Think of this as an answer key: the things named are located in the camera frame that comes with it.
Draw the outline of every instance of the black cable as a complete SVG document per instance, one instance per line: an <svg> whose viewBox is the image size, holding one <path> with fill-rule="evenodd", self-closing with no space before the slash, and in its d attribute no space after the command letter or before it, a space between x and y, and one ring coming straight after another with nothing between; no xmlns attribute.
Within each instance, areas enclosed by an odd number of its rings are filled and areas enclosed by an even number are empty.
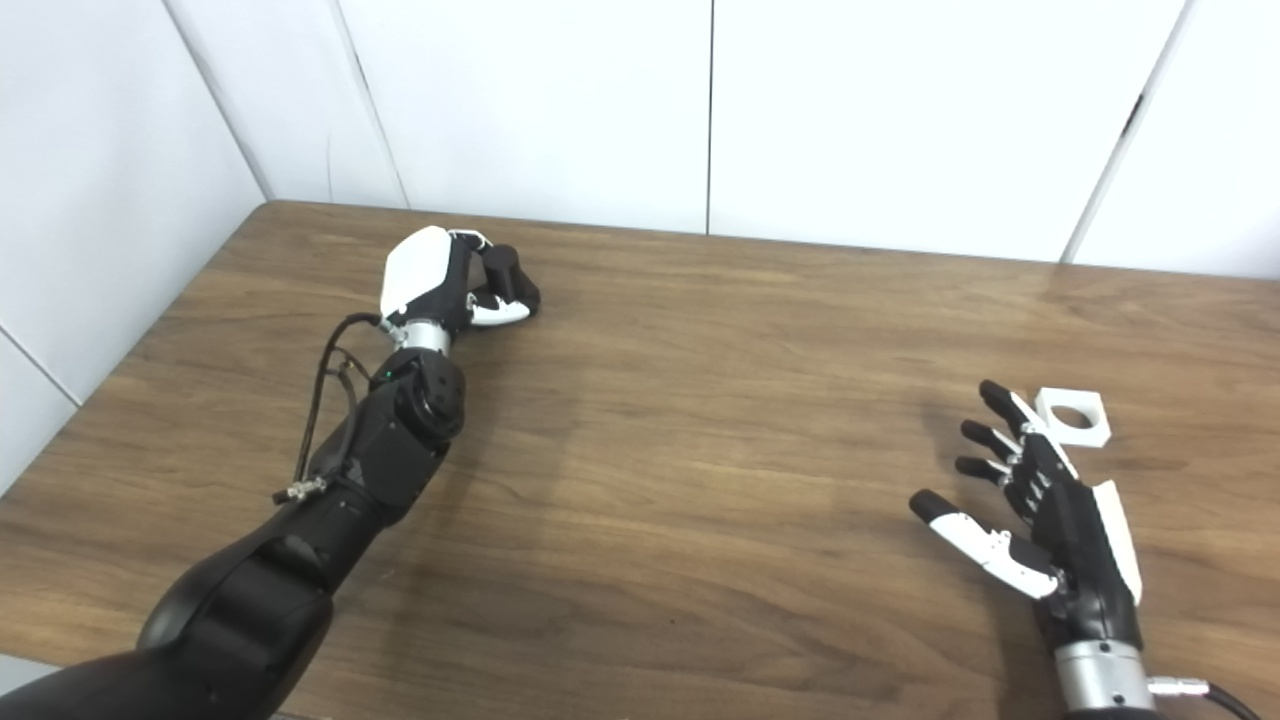
<svg viewBox="0 0 1280 720"><path fill-rule="evenodd" d="M329 357L333 356L333 348L338 346L338 338L342 333L347 331L351 325L357 323L369 323L370 325L378 327L383 322L381 315L374 313L352 313L338 323L338 327L333 329L333 334L329 336L329 342L324 345L324 351L320 354L320 366L316 369L315 384L311 387L311 410L307 413L307 425L302 430L302 445L298 447L298 462L293 468L293 482L302 482L302 474L306 471L307 456L311 455L311 436L316 430L316 418L320 415L320 397L324 395L324 378L325 373L329 370Z"/></svg>
<svg viewBox="0 0 1280 720"><path fill-rule="evenodd" d="M1224 691L1221 687L1213 683L1208 684L1208 693L1204 700L1212 701L1226 708L1228 712L1235 715L1240 720L1262 720L1258 714L1249 710L1248 705L1240 702L1234 694Z"/></svg>
<svg viewBox="0 0 1280 720"><path fill-rule="evenodd" d="M360 361L360 357L356 357L342 346L334 347L333 350L334 352L342 352L342 356L347 359L347 363L351 363L351 366L355 368L356 372L360 373L360 377L365 378L366 382L374 380L374 378L369 375L369 370L365 369L365 364Z"/></svg>
<svg viewBox="0 0 1280 720"><path fill-rule="evenodd" d="M347 454L351 452L351 443L356 439L356 386L351 382L351 375L347 374L346 369L329 370L329 373L338 375L342 389L347 392L347 427L342 430L342 445L338 446L338 461L334 465L334 469L340 470L343 462L347 461Z"/></svg>

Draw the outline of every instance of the silver connector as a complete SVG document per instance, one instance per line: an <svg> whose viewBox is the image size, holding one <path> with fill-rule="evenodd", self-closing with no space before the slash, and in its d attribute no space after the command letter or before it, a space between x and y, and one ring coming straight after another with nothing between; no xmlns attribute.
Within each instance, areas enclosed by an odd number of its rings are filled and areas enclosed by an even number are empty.
<svg viewBox="0 0 1280 720"><path fill-rule="evenodd" d="M1142 653L1128 643L1078 642L1053 651L1057 680L1070 711L1108 707L1155 710Z"/></svg>
<svg viewBox="0 0 1280 720"><path fill-rule="evenodd" d="M1199 678L1170 678L1169 675L1156 675L1147 678L1147 689L1153 696L1206 696L1208 694L1208 680Z"/></svg>
<svg viewBox="0 0 1280 720"><path fill-rule="evenodd" d="M298 480L291 484L289 489L284 492L288 493L289 500L302 502L312 495L319 495L326 489L329 489L329 480L325 480L324 478L314 478L310 480Z"/></svg>

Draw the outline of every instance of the cable connector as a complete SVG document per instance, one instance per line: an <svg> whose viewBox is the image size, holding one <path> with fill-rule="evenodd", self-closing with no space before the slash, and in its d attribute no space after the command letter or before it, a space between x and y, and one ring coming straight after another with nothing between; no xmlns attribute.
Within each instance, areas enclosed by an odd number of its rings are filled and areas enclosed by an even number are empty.
<svg viewBox="0 0 1280 720"><path fill-rule="evenodd" d="M291 484L288 488L282 489L271 495L271 502L276 505L284 505L285 502L298 501L311 497L311 495L319 495L329 489L329 480L324 478L315 478L311 480L298 480Z"/></svg>
<svg viewBox="0 0 1280 720"><path fill-rule="evenodd" d="M1199 678L1171 678L1169 675L1156 675L1147 678L1147 689L1153 696L1179 697L1179 696L1207 696L1208 680Z"/></svg>

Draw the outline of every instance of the white wall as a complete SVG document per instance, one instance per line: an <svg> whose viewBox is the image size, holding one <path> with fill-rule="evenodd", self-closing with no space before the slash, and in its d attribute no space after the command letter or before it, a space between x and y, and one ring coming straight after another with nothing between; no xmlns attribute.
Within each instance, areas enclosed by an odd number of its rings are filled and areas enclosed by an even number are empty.
<svg viewBox="0 0 1280 720"><path fill-rule="evenodd" d="M155 0L0 5L0 108L3 488L262 193Z"/></svg>
<svg viewBox="0 0 1280 720"><path fill-rule="evenodd" d="M343 0L416 209L703 232L710 0Z"/></svg>
<svg viewBox="0 0 1280 720"><path fill-rule="evenodd" d="M408 205L337 0L168 0L273 199Z"/></svg>
<svg viewBox="0 0 1280 720"><path fill-rule="evenodd" d="M1075 256L1280 278L1280 3L1199 0Z"/></svg>
<svg viewBox="0 0 1280 720"><path fill-rule="evenodd" d="M1179 9L719 3L710 232L1057 260Z"/></svg>

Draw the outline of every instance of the white 3d printed part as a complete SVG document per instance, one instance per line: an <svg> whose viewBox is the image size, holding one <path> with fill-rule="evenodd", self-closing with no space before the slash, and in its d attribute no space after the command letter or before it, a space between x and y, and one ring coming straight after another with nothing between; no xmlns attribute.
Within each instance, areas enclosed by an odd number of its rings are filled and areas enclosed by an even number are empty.
<svg viewBox="0 0 1280 720"><path fill-rule="evenodd" d="M1053 415L1055 407L1070 407L1089 420L1088 428L1073 428ZM1041 388L1036 396L1036 413L1044 420L1048 436L1059 445L1102 447L1111 439L1111 424L1102 407L1102 396L1087 389Z"/></svg>

